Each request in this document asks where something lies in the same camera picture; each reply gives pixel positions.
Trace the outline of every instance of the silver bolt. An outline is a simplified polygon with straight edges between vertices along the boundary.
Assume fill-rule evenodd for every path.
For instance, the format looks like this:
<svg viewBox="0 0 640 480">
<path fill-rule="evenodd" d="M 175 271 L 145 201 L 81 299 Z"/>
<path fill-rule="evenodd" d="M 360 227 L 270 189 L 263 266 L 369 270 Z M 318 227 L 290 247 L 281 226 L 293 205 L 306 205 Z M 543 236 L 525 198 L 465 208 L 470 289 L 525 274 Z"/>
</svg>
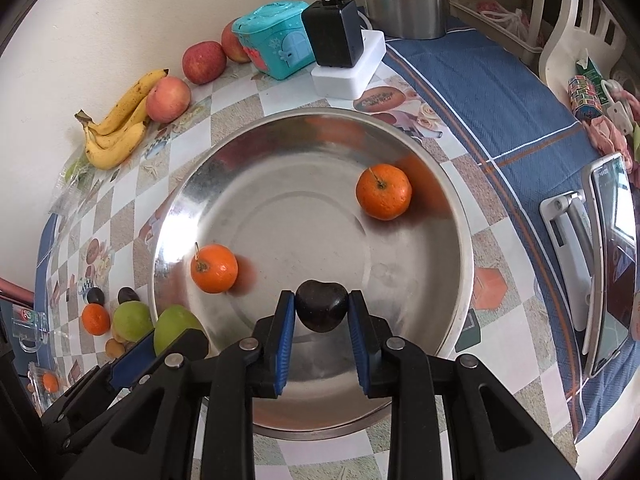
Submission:
<svg viewBox="0 0 640 480">
<path fill-rule="evenodd" d="M 386 346 L 392 350 L 402 350 L 404 348 L 404 339 L 401 337 L 390 337 L 386 340 Z"/>
<path fill-rule="evenodd" d="M 178 369 L 184 364 L 184 357 L 182 354 L 169 354 L 164 358 L 164 364 L 169 368 Z"/>
<path fill-rule="evenodd" d="M 478 358 L 471 354 L 462 354 L 460 356 L 460 364 L 465 368 L 475 368 L 478 366 Z"/>
<path fill-rule="evenodd" d="M 256 348 L 258 348 L 259 344 L 260 343 L 255 337 L 245 337 L 240 342 L 240 348 L 242 350 L 255 350 Z"/>
</svg>

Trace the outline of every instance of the patterned tablecloth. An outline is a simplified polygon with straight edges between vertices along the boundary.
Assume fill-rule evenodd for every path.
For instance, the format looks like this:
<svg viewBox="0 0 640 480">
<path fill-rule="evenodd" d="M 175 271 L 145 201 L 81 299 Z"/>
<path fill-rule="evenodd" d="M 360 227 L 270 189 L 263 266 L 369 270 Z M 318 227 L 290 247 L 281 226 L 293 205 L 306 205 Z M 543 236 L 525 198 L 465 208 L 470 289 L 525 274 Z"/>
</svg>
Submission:
<svg viewBox="0 0 640 480">
<path fill-rule="evenodd" d="M 158 233 L 162 206 L 203 153 L 240 126 L 283 110 L 367 111 L 366 102 L 320 98 L 311 68 L 279 82 L 257 73 L 251 64 L 231 64 L 213 83 L 193 88 L 192 105 L 178 120 L 153 124 L 120 168 L 94 174 L 78 208 L 58 226 L 47 272 L 50 327 L 62 333 L 54 333 L 52 343 L 61 376 L 67 377 L 75 362 L 84 373 L 108 361 L 104 345 L 111 334 L 92 336 L 79 320 L 91 286 L 100 286 L 112 312 L 123 286 L 132 286 L 143 301 L 148 300 L 152 263 L 148 247 Z M 510 218 L 462 144 L 415 90 L 384 64 L 369 84 L 369 89 L 379 87 L 386 89 L 374 95 L 398 95 L 393 90 L 397 89 L 404 98 L 394 99 L 384 110 L 378 104 L 372 115 L 398 127 L 431 153 L 456 187 L 468 218 L 476 263 L 472 307 L 482 341 L 466 352 L 484 361 L 575 465 L 545 305 Z M 448 450 L 441 414 L 441 443 Z M 257 479 L 386 478 L 389 429 L 387 419 L 365 431 L 321 442 L 255 436 Z M 194 470 L 201 455 L 198 432 Z M 451 478 L 450 464 L 445 465 L 445 478 Z"/>
</svg>

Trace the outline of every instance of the glass mug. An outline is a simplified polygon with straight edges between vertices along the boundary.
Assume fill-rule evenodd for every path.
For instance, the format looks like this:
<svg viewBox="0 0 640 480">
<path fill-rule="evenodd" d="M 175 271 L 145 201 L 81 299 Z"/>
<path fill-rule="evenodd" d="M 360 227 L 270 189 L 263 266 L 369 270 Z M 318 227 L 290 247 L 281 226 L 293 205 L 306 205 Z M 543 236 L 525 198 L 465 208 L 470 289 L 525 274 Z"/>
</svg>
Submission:
<svg viewBox="0 0 640 480">
<path fill-rule="evenodd" d="M 14 305 L 14 337 L 25 352 L 37 352 L 49 339 L 49 323 L 44 312 Z"/>
</svg>

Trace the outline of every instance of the teal box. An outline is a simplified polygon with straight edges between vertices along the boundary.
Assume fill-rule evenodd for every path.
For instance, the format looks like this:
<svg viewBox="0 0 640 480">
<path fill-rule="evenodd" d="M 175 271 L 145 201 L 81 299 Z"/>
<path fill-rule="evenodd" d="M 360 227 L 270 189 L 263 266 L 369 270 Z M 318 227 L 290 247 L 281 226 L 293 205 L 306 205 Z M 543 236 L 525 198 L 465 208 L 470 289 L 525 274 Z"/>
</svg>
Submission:
<svg viewBox="0 0 640 480">
<path fill-rule="evenodd" d="M 231 30 L 258 70 L 284 79 L 315 60 L 300 17 L 308 6 L 283 0 L 235 20 Z"/>
</svg>

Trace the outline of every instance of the white extension socket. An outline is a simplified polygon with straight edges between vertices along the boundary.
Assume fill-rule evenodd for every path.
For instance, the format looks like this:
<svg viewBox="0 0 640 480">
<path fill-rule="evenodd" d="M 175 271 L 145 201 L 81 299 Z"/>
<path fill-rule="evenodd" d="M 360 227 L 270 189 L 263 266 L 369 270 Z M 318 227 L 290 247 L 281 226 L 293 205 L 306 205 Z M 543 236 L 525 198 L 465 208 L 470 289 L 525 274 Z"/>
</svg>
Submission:
<svg viewBox="0 0 640 480">
<path fill-rule="evenodd" d="M 385 35 L 381 30 L 363 30 L 364 51 L 353 68 L 316 66 L 311 77 L 322 97 L 358 99 L 386 54 Z"/>
</svg>

